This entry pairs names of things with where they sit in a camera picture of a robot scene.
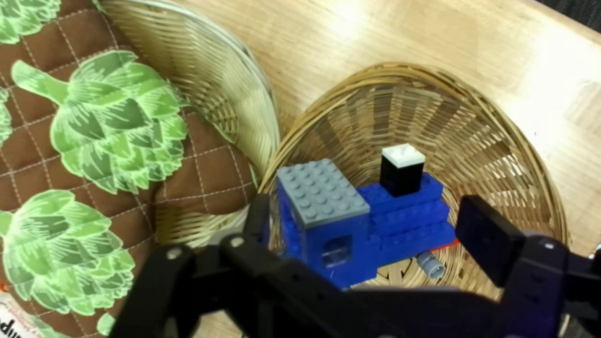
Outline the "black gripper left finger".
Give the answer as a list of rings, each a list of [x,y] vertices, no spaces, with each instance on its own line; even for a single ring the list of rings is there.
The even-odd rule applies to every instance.
[[[109,338],[191,338],[223,310],[247,338],[343,338],[345,295],[264,244],[270,199],[253,199],[240,231],[204,248],[150,253]]]

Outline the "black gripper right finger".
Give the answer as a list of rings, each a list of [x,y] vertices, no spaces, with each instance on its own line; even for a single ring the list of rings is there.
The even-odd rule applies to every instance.
[[[463,195],[454,227],[458,242],[501,287],[495,338],[557,338],[569,315],[599,338],[601,255],[572,253],[548,234],[525,234],[478,195]]]

